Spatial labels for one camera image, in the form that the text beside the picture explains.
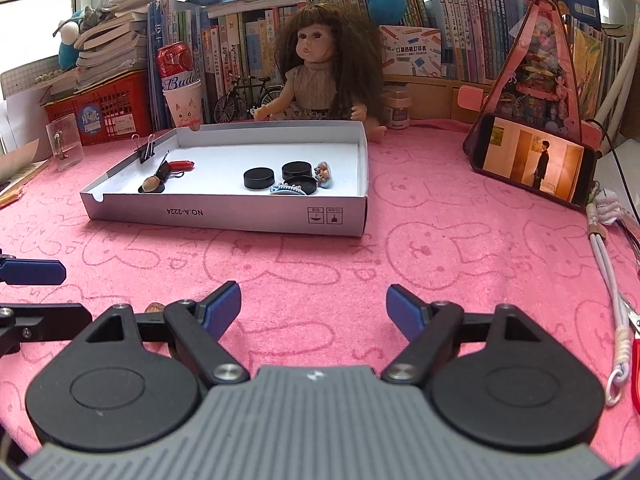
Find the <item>black round lid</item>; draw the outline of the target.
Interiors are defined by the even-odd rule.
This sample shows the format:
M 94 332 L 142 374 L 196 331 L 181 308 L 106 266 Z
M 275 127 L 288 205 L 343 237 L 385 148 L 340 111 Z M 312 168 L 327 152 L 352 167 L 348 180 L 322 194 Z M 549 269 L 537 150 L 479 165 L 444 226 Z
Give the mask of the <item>black round lid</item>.
M 306 195 L 312 195 L 317 192 L 318 182 L 314 177 L 294 176 L 286 179 L 285 183 L 291 185 L 292 188 L 299 188 Z

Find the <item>large black binder clip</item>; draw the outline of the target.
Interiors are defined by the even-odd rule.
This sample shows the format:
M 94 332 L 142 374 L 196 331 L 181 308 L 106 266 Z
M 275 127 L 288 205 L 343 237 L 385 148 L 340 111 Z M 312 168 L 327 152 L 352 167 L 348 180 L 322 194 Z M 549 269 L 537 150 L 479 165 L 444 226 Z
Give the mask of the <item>large black binder clip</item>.
M 168 166 L 167 155 L 165 155 L 162 162 L 160 163 L 160 166 L 158 166 L 154 176 L 159 177 L 160 180 L 165 183 L 169 178 L 180 178 L 185 173 L 186 171 L 171 171 Z

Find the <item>small brown nut object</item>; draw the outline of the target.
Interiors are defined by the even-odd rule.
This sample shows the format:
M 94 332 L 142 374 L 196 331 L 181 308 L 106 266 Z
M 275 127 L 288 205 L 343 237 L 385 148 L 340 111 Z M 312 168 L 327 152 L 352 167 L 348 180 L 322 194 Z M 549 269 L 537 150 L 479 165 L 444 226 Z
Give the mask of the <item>small brown nut object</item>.
M 146 178 L 142 185 L 139 186 L 138 192 L 149 194 L 149 193 L 161 193 L 165 189 L 165 183 L 160 180 L 159 177 L 148 177 Z

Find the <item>black round puck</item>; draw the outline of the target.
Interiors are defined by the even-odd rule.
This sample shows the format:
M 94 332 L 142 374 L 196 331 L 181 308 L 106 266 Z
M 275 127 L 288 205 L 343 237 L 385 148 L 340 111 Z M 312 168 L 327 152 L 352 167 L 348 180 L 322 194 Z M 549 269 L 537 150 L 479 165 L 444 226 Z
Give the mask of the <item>black round puck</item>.
M 249 190 L 264 190 L 274 185 L 274 172 L 271 168 L 255 167 L 243 174 L 243 183 Z
M 311 178 L 313 175 L 311 164 L 303 160 L 294 160 L 294 162 L 287 162 L 282 166 L 282 178 L 284 180 L 299 177 Z

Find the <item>red pen cap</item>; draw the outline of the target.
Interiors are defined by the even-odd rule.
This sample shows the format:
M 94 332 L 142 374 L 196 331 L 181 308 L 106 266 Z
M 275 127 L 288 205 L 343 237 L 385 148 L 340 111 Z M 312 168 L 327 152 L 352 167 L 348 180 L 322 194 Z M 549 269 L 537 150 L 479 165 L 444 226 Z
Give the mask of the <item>red pen cap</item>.
M 191 171 L 194 169 L 194 162 L 190 160 L 174 160 L 168 162 L 171 171 Z

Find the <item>small blue figurine charm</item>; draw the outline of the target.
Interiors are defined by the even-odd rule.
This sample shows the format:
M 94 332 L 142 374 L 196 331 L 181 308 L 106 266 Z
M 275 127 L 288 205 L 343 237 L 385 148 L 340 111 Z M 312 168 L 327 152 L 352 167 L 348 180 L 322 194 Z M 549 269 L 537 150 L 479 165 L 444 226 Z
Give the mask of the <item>small blue figurine charm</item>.
M 327 162 L 319 162 L 318 165 L 314 167 L 314 178 L 319 188 L 332 188 L 332 172 Z

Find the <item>red plastic crate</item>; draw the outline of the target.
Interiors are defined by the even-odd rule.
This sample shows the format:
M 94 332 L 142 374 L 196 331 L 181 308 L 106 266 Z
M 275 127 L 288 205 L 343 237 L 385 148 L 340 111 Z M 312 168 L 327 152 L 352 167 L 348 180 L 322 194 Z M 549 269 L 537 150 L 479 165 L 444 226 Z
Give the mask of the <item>red plastic crate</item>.
M 148 75 L 137 70 L 43 105 L 49 122 L 73 115 L 82 145 L 130 139 L 153 132 Z

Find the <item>smartphone playing video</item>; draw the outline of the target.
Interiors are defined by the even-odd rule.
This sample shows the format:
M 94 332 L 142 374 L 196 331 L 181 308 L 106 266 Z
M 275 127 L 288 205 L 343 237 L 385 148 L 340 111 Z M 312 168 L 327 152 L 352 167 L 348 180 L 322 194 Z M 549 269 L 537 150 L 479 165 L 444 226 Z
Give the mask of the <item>smartphone playing video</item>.
M 478 126 L 471 166 L 487 177 L 582 209 L 592 190 L 596 153 L 555 132 L 487 114 Z

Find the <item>blue white plush left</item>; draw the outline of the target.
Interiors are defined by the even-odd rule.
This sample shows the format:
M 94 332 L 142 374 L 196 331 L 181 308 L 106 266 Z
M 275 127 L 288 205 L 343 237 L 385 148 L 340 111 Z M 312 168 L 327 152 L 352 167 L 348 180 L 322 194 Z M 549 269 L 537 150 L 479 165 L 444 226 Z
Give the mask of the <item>blue white plush left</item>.
M 75 42 L 80 36 L 80 25 L 84 11 L 76 11 L 66 21 L 58 24 L 58 28 L 53 33 L 60 36 L 61 44 L 58 48 L 58 66 L 61 70 L 70 70 L 76 66 L 79 51 L 75 48 Z

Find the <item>white paper cup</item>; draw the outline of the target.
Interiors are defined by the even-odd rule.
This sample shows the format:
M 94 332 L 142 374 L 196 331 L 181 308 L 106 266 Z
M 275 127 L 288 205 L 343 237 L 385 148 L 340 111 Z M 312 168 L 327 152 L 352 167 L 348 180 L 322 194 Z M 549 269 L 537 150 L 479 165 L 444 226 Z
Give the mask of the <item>white paper cup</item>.
M 169 113 L 176 128 L 198 131 L 203 125 L 201 81 L 177 89 L 164 90 Z

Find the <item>miniature black bicycle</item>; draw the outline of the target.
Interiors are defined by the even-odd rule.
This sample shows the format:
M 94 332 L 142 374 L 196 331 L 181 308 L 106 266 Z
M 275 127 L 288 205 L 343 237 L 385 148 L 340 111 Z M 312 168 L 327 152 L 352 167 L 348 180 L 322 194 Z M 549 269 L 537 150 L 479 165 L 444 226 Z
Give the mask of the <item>miniature black bicycle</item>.
M 232 79 L 230 90 L 214 106 L 213 120 L 222 124 L 248 119 L 259 107 L 280 96 L 282 89 L 282 84 L 275 84 L 270 77 Z

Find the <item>stack of books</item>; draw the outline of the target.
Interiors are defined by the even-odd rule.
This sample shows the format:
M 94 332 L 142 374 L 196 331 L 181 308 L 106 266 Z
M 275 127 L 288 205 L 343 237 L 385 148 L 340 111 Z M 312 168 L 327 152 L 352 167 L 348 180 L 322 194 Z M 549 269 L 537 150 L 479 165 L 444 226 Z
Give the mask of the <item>stack of books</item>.
M 65 93 L 87 87 L 119 70 L 139 64 L 148 34 L 148 7 L 154 0 L 100 0 L 86 6 L 75 42 L 79 51 L 76 66 L 61 70 L 55 66 L 35 76 L 34 83 Z

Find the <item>pink triangular toy house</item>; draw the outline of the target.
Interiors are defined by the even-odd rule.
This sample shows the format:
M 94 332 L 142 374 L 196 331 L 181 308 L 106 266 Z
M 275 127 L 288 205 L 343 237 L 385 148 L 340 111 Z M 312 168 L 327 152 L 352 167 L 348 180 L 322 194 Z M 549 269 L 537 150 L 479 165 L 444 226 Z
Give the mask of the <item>pink triangular toy house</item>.
M 532 0 L 503 68 L 463 142 L 471 154 L 487 115 L 600 148 L 601 130 L 580 117 L 577 78 L 556 0 Z

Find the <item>red beer can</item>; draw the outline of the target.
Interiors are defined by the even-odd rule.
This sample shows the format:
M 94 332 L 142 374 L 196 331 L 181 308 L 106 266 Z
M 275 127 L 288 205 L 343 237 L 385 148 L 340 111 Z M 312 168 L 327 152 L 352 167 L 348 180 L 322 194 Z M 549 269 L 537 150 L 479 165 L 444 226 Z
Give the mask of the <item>red beer can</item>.
M 196 79 L 191 49 L 182 41 L 161 47 L 157 51 L 156 64 L 164 91 L 193 84 Z

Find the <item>pencil pattern white box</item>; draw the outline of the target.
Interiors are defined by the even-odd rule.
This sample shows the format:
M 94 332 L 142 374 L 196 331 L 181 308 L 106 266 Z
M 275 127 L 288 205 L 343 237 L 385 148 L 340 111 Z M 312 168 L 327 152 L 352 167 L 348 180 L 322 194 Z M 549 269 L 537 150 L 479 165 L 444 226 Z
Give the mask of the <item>pencil pattern white box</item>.
M 384 74 L 442 76 L 442 40 L 437 28 L 383 25 L 380 32 Z

